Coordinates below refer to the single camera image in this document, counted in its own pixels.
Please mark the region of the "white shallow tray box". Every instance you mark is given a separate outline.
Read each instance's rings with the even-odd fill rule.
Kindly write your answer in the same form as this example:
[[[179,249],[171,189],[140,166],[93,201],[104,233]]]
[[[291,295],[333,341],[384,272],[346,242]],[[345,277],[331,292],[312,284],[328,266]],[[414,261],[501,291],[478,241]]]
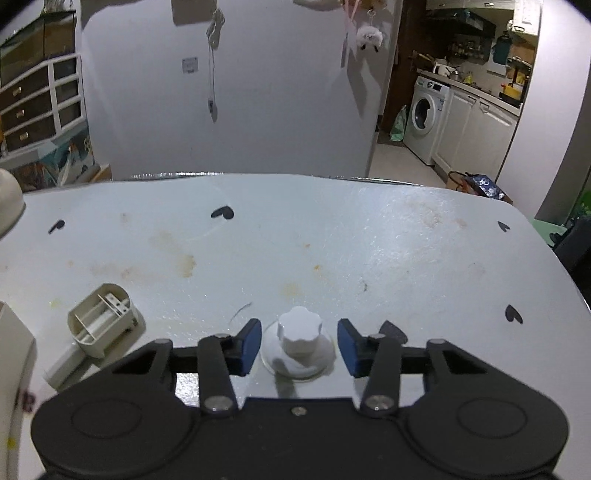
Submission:
[[[30,450],[30,417],[36,398],[29,389],[35,338],[10,306],[1,303],[1,478],[18,479]]]

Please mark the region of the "white kitchen base cabinets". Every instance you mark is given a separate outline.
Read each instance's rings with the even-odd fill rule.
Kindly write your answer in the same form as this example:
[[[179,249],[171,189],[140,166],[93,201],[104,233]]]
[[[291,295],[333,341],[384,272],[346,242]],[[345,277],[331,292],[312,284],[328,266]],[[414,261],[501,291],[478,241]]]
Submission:
[[[432,159],[446,173],[483,174],[497,180],[518,117],[465,90],[452,88]]]

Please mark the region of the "black chair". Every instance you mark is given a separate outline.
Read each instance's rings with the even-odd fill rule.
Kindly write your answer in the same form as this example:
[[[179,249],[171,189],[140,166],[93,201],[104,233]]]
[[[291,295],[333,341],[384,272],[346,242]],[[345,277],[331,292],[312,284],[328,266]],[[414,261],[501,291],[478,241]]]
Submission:
[[[591,289],[591,223],[589,216],[579,217],[561,235],[553,251],[567,270],[577,288],[587,302],[590,302]]]

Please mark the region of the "beige plastic holder with handle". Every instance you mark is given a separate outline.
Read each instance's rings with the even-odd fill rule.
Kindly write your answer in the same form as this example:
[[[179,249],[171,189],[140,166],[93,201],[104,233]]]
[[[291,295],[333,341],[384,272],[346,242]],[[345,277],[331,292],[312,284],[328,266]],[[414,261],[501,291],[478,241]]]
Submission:
[[[139,312],[126,290],[103,283],[69,311],[71,342],[45,371],[44,379],[58,389],[86,359],[103,360],[115,342],[138,325]]]

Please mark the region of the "glass fish tank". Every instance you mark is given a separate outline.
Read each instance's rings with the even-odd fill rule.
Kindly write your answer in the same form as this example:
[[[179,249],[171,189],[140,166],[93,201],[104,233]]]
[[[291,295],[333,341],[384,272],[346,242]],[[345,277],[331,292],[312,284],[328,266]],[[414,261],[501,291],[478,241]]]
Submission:
[[[76,14],[41,14],[1,45],[1,83],[7,84],[41,62],[75,52]]]

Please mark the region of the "white suction knob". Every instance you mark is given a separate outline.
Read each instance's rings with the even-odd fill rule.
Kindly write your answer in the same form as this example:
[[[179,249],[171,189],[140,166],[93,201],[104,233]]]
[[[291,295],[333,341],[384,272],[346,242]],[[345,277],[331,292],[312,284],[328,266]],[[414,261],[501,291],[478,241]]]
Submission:
[[[297,306],[266,328],[260,354],[274,374],[305,381],[332,368],[335,344],[321,316]]]

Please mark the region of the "white washing machine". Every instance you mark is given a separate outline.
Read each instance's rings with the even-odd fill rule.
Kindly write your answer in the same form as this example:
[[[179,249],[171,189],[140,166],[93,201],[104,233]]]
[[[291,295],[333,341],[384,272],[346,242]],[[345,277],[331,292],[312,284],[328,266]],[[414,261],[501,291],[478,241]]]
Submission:
[[[432,166],[440,123],[450,97],[450,87],[419,75],[414,88],[404,144],[425,165]]]

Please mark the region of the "cream cat-shaped ceramic jar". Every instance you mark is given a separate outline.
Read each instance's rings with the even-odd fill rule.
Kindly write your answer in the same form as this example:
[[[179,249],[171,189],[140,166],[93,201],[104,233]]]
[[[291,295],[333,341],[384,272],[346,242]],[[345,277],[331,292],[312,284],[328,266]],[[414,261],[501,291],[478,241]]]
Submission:
[[[0,170],[0,236],[16,224],[25,209],[22,189],[7,170]]]

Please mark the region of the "white drawer cabinet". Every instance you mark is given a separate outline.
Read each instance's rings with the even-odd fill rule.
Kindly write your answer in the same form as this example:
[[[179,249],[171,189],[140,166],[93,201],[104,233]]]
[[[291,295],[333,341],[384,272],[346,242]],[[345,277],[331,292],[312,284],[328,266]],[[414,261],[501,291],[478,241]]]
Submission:
[[[81,57],[45,60],[1,88],[3,146],[12,154],[86,121]]]

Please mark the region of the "white plush sheep toy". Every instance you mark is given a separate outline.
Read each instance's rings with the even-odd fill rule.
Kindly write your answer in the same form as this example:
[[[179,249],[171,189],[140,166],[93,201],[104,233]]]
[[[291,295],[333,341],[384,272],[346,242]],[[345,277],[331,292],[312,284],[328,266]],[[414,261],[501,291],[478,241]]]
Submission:
[[[356,45],[360,50],[373,49],[378,52],[384,43],[384,33],[372,25],[363,25],[356,31]]]

